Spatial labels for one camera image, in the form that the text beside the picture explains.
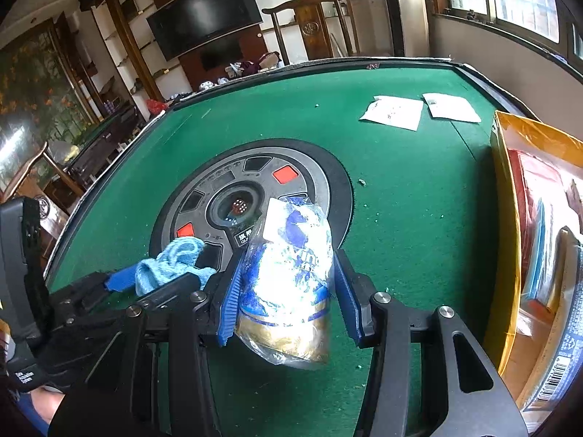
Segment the white paper sheet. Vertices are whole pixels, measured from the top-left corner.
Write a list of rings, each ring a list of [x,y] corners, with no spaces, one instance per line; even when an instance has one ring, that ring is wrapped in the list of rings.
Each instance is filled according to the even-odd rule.
[[[360,120],[416,131],[421,121],[423,107],[424,103],[421,100],[375,96]]]
[[[481,118],[469,101],[440,93],[425,93],[423,99],[433,118],[449,119],[468,123],[481,123]]]

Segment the red striped packet in box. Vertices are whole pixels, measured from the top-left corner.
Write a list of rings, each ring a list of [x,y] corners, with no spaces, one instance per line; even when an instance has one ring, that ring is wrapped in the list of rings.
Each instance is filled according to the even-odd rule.
[[[522,296],[548,303],[555,284],[559,233],[578,234],[579,216],[569,205],[563,172],[523,150],[511,149],[509,160],[518,202]]]

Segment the white paper sheet left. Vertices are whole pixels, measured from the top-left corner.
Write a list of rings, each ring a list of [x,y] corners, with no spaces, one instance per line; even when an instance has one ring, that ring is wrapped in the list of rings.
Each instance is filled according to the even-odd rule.
[[[375,96],[360,120],[416,131],[421,121],[423,107],[424,103],[421,100]]]

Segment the blue towel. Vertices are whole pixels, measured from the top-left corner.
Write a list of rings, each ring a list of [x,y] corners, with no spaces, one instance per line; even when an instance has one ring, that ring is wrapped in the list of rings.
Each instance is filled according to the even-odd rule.
[[[176,238],[156,257],[141,260],[136,266],[136,294],[145,296],[159,287],[190,273],[199,277],[201,286],[218,271],[210,266],[196,266],[204,251],[204,242],[196,237]]]

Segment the clear bag blue white item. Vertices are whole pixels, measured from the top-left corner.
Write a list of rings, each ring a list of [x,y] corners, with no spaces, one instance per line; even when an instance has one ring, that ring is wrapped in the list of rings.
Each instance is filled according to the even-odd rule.
[[[270,198],[242,263],[239,339],[273,365],[325,365],[333,259],[320,206],[298,197]]]

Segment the yellow cardboard box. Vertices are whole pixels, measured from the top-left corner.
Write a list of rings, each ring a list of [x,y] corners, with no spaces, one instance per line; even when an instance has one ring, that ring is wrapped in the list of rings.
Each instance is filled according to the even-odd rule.
[[[499,248],[484,348],[537,435],[582,378],[582,142],[497,111],[490,144]]]

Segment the black flat television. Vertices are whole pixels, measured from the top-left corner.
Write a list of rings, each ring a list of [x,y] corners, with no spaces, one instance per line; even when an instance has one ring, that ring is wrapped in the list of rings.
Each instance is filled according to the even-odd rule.
[[[255,0],[172,0],[147,18],[167,60],[262,22]]]

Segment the round mahjong table control panel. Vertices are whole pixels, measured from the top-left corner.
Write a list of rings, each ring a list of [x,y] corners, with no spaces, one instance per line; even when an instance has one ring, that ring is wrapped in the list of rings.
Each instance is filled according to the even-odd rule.
[[[158,256],[179,237],[196,237],[204,242],[197,266],[226,270],[272,198],[319,205],[327,215],[333,247],[344,242],[354,211],[346,169],[320,146],[275,138],[229,149],[185,178],[158,214],[149,256]]]

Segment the white paper sheet right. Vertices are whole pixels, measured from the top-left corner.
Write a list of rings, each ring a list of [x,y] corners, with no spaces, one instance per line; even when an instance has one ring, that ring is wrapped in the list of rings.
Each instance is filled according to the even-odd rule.
[[[423,99],[433,118],[449,119],[468,123],[481,123],[481,118],[469,101],[440,93],[425,93]]]

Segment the blue white wipes pack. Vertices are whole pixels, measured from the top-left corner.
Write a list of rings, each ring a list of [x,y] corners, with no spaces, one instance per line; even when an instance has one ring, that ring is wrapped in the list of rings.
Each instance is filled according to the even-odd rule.
[[[549,418],[582,370],[582,245],[563,228],[559,248],[558,308],[533,371],[516,399],[530,432]]]

